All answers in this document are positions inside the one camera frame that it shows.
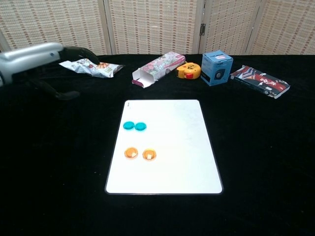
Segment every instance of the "table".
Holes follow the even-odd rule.
[[[314,235],[315,56],[233,56],[232,71],[245,64],[291,84],[276,100],[174,73],[132,85],[132,71],[156,57],[101,56],[126,65],[112,79],[47,66],[52,86],[81,92],[67,102],[27,85],[0,89],[2,235]],[[198,99],[224,193],[105,194],[128,99]]]

